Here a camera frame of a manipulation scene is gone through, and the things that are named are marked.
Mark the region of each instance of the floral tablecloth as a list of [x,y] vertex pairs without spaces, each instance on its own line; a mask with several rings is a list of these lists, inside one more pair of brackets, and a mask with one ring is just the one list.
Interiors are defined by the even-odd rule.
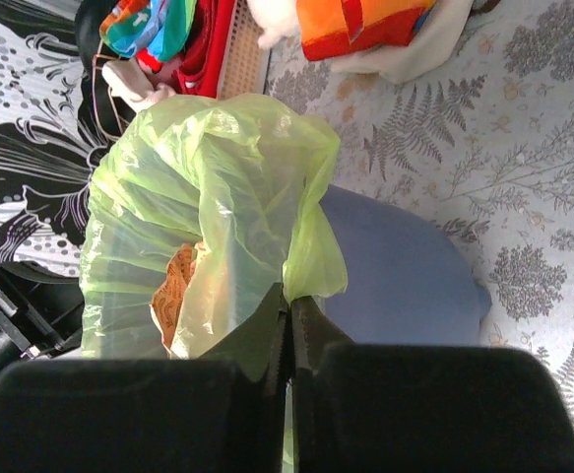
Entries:
[[402,87],[332,74],[289,38],[267,92],[335,127],[337,184],[453,240],[492,294],[484,343],[538,356],[574,419],[574,0],[502,2]]

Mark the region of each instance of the red fabric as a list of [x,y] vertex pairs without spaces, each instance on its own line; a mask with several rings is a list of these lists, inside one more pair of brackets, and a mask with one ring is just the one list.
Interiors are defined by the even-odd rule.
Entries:
[[176,71],[183,94],[216,98],[236,0],[198,0],[193,31]]
[[367,49],[370,44],[408,46],[415,36],[415,22],[424,11],[425,9],[420,7],[392,15],[364,29],[353,41],[348,34],[340,32],[315,38],[314,41],[302,45],[304,56],[309,61],[321,61],[329,57]]
[[216,15],[217,0],[197,1],[188,47],[175,72],[182,94],[200,95]]
[[344,8],[344,16],[348,25],[348,35],[352,42],[363,30],[361,0],[342,0],[342,7]]
[[151,69],[154,74],[157,74],[159,71],[161,71],[163,63],[159,62],[151,54],[149,54],[147,48],[144,48],[141,51],[139,51],[138,54],[136,54],[136,57],[138,58],[139,61],[148,66],[149,69]]

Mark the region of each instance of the green plastic bag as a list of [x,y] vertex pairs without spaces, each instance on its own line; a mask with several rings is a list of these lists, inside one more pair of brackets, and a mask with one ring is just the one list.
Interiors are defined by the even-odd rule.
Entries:
[[323,119],[265,96],[177,96],[140,113],[92,178],[84,357],[166,357],[150,302],[184,242],[209,251],[184,295],[179,358],[212,348],[275,282],[289,301],[343,291],[346,264],[319,205],[339,144]]

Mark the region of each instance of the black and white fabric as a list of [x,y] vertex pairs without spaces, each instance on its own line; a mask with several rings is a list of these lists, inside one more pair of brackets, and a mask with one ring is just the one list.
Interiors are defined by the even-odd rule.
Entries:
[[0,263],[34,259],[75,276],[88,184],[109,143],[95,126],[73,22],[57,12],[0,0]]

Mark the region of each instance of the black fabric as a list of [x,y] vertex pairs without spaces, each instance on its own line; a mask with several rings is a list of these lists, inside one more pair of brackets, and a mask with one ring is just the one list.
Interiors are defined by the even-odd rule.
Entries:
[[[48,226],[69,243],[83,243],[90,177],[109,141],[96,126],[92,81],[71,79],[78,67],[73,22],[24,1],[0,0],[0,24],[22,39],[9,44],[11,53],[31,65],[6,63],[0,70],[6,74],[0,78],[2,91],[7,97],[18,91],[20,97],[7,109],[9,116],[20,101],[26,106],[21,117],[0,122],[0,205],[13,202],[13,196],[26,203],[20,214],[0,222],[1,263]],[[36,58],[52,62],[38,67]],[[44,81],[48,86],[39,85]],[[58,83],[62,90],[52,91]]]
[[98,125],[110,137],[119,138],[135,112],[119,98],[113,98],[100,69],[109,58],[120,57],[100,39],[98,27],[111,12],[116,0],[85,0],[75,17],[75,36],[86,74],[94,81],[94,107]]

